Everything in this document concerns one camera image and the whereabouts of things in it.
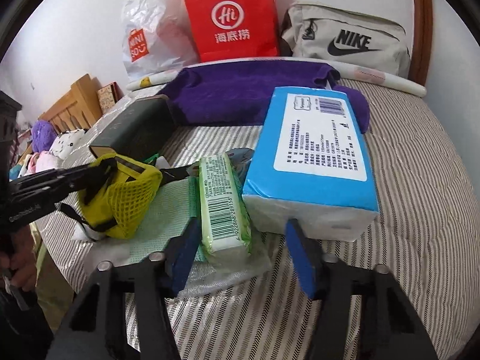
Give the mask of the person's left hand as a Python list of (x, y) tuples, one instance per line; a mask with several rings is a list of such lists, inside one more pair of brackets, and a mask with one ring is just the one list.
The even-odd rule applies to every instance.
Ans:
[(30, 226), (24, 226), (11, 235), (13, 254), (1, 253), (1, 272), (13, 270), (10, 283), (18, 289), (30, 292), (37, 283), (36, 257), (33, 251), (34, 239)]

